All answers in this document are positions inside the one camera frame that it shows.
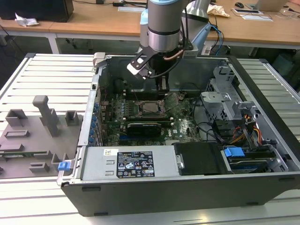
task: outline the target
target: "power supply label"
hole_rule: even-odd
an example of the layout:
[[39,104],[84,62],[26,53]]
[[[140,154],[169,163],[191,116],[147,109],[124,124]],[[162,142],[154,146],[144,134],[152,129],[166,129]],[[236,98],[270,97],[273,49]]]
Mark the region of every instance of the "power supply label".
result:
[[152,151],[118,152],[117,177],[154,177]]

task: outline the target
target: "motherboard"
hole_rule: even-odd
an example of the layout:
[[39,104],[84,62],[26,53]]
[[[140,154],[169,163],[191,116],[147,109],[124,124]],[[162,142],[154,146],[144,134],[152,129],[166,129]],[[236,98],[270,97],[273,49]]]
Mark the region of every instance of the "motherboard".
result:
[[170,92],[162,100],[127,100],[114,95],[101,102],[104,146],[172,145],[201,141],[192,116],[194,98]]

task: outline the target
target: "aluminum profile table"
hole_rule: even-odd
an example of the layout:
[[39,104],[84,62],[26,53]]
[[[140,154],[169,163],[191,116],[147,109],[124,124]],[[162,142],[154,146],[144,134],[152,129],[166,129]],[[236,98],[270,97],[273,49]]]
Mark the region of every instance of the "aluminum profile table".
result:
[[[25,58],[0,91],[0,133],[11,108],[39,115],[35,95],[48,95],[57,114],[84,114],[92,80],[92,55],[37,54]],[[270,67],[259,60],[240,60],[267,99],[299,139],[299,97]],[[298,225],[300,190],[290,190],[263,206],[192,210],[105,217],[82,217],[56,184],[56,177],[0,180],[0,224],[82,225]]]

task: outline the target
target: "blue clip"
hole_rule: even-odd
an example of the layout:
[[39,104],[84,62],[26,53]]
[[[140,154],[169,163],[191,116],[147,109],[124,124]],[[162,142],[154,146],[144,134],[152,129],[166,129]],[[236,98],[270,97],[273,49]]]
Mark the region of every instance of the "blue clip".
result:
[[227,147],[224,149],[224,153],[226,157],[244,157],[245,153],[242,148],[240,147]]
[[70,171],[71,170],[71,162],[60,162],[58,164],[59,171]]

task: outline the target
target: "laptop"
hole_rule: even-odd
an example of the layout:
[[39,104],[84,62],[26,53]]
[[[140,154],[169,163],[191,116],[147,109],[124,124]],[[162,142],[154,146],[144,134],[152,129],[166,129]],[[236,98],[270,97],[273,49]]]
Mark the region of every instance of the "laptop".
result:
[[246,4],[250,9],[279,12],[288,0],[259,0],[256,4]]

